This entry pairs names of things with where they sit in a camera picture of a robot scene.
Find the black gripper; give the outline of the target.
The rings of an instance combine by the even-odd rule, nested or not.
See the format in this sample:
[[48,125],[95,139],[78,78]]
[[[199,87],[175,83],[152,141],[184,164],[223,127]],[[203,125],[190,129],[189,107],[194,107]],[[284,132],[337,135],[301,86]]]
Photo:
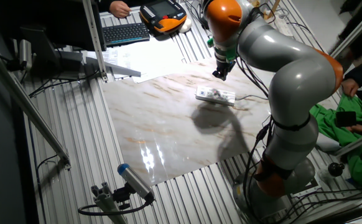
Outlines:
[[216,71],[214,71],[212,73],[212,75],[214,75],[217,78],[221,78],[223,81],[226,81],[228,73],[233,69],[235,64],[236,64],[235,61],[231,61],[231,62],[217,61],[216,62]]

